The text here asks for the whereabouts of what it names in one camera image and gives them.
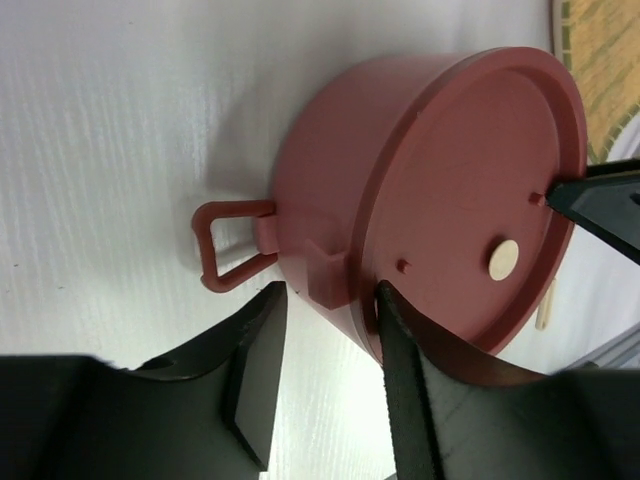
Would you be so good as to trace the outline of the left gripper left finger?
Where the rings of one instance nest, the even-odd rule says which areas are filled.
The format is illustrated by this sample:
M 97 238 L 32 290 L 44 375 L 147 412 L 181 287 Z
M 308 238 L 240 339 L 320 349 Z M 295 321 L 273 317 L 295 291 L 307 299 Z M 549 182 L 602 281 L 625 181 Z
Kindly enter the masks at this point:
M 256 479 L 268 468 L 287 288 L 139 368 L 84 355 L 1 360 L 5 479 Z

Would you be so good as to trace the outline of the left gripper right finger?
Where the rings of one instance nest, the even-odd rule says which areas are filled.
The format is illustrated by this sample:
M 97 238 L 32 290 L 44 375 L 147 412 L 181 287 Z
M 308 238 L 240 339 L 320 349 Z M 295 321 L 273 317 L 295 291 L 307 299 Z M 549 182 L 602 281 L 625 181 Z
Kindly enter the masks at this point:
M 635 479 L 639 374 L 540 374 L 489 355 L 376 290 L 384 386 L 401 479 Z

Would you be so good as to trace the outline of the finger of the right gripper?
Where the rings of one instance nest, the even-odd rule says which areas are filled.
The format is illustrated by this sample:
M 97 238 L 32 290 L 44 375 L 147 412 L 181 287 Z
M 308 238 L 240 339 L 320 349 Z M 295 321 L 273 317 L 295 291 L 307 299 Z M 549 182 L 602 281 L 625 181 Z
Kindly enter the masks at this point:
M 639 261 L 639 161 L 590 165 L 577 180 L 558 182 L 546 204 L 634 263 Z

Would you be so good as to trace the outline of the dark red lid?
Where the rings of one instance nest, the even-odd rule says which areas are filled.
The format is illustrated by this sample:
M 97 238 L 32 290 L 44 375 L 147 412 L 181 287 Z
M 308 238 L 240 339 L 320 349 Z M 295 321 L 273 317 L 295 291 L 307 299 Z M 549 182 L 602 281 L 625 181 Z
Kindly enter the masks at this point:
M 354 308 L 374 355 L 382 280 L 494 354 L 527 322 L 566 251 L 572 223 L 545 196 L 585 172 L 583 107 L 570 73 L 534 48 L 429 59 L 427 70 L 363 194 Z

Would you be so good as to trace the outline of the pink steel-lined pot with handles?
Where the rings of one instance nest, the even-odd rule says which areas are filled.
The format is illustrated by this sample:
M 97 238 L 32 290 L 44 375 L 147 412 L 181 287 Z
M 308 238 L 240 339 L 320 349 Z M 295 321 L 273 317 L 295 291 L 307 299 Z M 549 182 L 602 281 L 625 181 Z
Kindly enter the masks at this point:
M 202 281 L 230 291 L 271 265 L 321 316 L 375 359 L 354 306 L 363 194 L 427 62 L 476 53 L 393 55 L 359 63 L 302 109 L 283 140 L 266 200 L 213 201 L 193 215 Z

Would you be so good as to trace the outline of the cream small stick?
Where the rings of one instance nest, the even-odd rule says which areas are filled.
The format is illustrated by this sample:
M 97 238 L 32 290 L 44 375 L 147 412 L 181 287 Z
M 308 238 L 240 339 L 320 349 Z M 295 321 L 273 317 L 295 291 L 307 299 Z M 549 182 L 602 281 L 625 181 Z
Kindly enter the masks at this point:
M 543 296 L 536 313 L 535 328 L 544 331 L 550 322 L 557 279 L 554 278 Z

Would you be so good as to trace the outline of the bamboo serving mat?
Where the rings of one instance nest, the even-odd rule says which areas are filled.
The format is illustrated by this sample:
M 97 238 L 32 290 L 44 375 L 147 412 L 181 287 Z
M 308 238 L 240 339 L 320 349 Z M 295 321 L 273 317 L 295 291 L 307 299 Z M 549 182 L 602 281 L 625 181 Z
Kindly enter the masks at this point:
M 581 95 L 588 160 L 606 163 L 620 135 L 639 125 L 639 3 L 553 1 L 551 32 Z

